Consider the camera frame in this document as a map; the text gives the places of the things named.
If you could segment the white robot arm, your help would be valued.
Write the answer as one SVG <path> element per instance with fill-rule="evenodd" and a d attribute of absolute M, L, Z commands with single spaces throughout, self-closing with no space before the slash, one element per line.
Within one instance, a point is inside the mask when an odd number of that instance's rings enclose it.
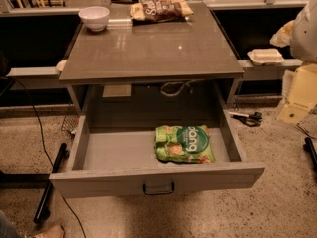
<path fill-rule="evenodd" d="M 297 15 L 292 29 L 290 51 L 303 62 L 317 62 L 317 0 L 310 0 Z"/>

